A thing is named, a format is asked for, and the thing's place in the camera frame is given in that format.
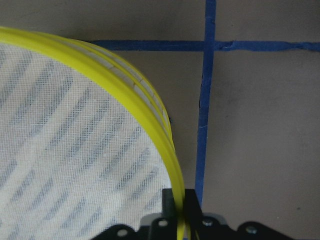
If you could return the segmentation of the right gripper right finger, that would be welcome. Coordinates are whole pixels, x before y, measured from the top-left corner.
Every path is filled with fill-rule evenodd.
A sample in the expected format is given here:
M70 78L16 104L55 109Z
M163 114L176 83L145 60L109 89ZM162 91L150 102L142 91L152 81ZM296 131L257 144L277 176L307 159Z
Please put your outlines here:
M194 189L185 189L184 192L183 214L185 219L200 220L202 218L202 210L196 191Z

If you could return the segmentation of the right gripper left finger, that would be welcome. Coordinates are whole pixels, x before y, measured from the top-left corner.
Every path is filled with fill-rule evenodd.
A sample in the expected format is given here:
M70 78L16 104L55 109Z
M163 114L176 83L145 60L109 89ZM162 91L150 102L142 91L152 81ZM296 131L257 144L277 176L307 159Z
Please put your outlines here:
M177 218L176 203L171 188L162 189L162 214L166 219Z

